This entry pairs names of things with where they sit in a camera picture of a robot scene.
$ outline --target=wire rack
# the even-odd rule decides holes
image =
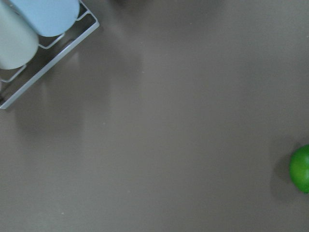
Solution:
[[[80,0],[79,16],[68,31],[56,37],[40,36],[39,50],[29,63],[15,70],[0,70],[0,109],[7,109],[98,27],[97,18]]]

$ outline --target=green ball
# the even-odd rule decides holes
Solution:
[[[290,177],[296,187],[309,193],[309,145],[305,145],[291,156]]]

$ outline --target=gray countertop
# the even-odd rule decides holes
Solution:
[[[309,2],[84,2],[102,27],[0,111],[0,231],[308,231]]]

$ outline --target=green lime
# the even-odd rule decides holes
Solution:
[[[299,190],[309,193],[309,145],[299,148],[292,154],[290,176]]]

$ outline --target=white cup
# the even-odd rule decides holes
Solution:
[[[0,0],[0,69],[16,69],[28,63],[38,45],[38,35]]]
[[[39,35],[52,37],[67,31],[76,21],[78,0],[10,0]]]

